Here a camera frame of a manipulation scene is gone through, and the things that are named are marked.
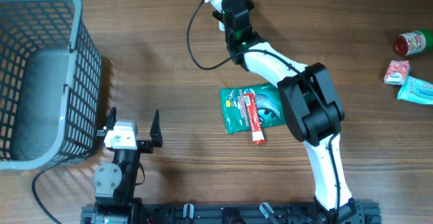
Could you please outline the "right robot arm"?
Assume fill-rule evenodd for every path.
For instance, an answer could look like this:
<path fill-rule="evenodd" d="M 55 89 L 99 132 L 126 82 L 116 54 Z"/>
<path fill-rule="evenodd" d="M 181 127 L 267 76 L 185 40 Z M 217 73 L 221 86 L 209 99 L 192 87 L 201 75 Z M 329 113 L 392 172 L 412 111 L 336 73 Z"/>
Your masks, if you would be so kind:
<path fill-rule="evenodd" d="M 327 68 L 321 63 L 307 66 L 275 51 L 252 29 L 252 0 L 206 1 L 223 23 L 231 60 L 277 87 L 288 129 L 309 155 L 315 199 L 328 221 L 342 222 L 342 210 L 352 200 L 339 151 L 344 110 Z"/>

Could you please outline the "red white small packet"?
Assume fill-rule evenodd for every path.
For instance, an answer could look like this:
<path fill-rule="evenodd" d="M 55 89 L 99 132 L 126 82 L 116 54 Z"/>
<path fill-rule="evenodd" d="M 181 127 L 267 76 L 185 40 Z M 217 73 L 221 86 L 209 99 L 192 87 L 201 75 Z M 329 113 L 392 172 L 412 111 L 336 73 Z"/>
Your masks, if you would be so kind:
<path fill-rule="evenodd" d="M 392 60 L 384 76 L 384 83 L 389 85 L 404 85 L 411 71 L 409 61 Z"/>

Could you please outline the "green lid plastic jar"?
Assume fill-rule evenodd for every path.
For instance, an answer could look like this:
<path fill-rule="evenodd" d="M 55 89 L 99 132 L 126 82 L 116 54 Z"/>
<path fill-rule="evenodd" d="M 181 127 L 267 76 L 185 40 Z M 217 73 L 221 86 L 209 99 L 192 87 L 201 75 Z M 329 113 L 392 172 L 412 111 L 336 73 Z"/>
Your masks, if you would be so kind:
<path fill-rule="evenodd" d="M 396 37 L 394 42 L 396 52 L 401 56 L 408 56 L 432 49 L 432 31 L 415 30 Z"/>

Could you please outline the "green 3M gloves package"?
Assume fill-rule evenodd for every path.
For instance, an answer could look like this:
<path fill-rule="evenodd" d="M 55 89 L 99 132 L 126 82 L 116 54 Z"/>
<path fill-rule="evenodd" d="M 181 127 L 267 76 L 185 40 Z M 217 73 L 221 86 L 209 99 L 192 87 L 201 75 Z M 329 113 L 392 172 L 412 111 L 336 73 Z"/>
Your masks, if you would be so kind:
<path fill-rule="evenodd" d="M 226 132 L 234 134 L 251 129 L 243 95 L 255 94 L 258 117 L 262 128 L 284 125 L 286 123 L 277 87 L 271 83 L 233 87 L 219 91 L 221 110 Z"/>

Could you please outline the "red toothpaste tube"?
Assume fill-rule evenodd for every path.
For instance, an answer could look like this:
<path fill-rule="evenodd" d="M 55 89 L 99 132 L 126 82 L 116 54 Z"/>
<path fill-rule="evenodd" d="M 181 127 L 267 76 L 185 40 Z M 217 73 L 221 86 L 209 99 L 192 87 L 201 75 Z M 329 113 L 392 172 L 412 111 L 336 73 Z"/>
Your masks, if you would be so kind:
<path fill-rule="evenodd" d="M 250 120 L 253 143 L 256 145 L 262 144 L 265 142 L 265 137 L 261 128 L 254 94 L 245 93 L 244 102 L 248 111 L 248 118 Z"/>

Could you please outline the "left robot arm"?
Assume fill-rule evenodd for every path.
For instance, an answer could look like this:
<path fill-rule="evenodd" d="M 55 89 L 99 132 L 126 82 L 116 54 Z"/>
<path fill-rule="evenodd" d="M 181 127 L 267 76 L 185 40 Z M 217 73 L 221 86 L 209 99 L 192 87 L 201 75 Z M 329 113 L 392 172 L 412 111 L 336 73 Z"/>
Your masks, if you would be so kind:
<path fill-rule="evenodd" d="M 142 154 L 151 154 L 163 144 L 160 129 L 160 114 L 155 112 L 150 129 L 150 139 L 137 138 L 137 123 L 116 119 L 113 107 L 106 117 L 106 124 L 96 136 L 103 145 L 114 153 L 110 163 L 98 167 L 93 176 L 95 204 L 82 209 L 81 223 L 139 223 L 143 204 L 134 197 L 135 188 L 143 182 L 137 174 L 143 171 L 140 163 Z"/>

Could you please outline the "light green wipes packet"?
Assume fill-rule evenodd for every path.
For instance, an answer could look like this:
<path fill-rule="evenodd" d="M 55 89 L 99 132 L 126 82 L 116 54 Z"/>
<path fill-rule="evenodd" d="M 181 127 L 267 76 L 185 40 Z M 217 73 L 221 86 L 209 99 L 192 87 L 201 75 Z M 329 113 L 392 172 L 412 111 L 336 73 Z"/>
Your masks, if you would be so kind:
<path fill-rule="evenodd" d="M 432 83 L 408 76 L 398 92 L 397 99 L 432 105 Z"/>

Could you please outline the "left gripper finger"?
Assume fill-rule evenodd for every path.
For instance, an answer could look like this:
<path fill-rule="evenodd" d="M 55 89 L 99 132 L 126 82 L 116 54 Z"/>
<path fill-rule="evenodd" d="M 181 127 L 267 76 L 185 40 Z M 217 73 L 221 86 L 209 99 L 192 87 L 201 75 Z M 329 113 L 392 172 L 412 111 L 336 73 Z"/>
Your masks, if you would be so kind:
<path fill-rule="evenodd" d="M 103 126 L 103 130 L 108 131 L 114 128 L 116 123 L 116 108 L 112 107 L 108 115 L 106 116 L 106 123 Z"/>
<path fill-rule="evenodd" d="M 160 113 L 159 110 L 155 111 L 155 115 L 152 121 L 152 126 L 150 129 L 150 137 L 152 141 L 152 145 L 154 147 L 162 147 L 163 144 L 163 138 L 162 138 L 162 131 L 160 128 Z"/>

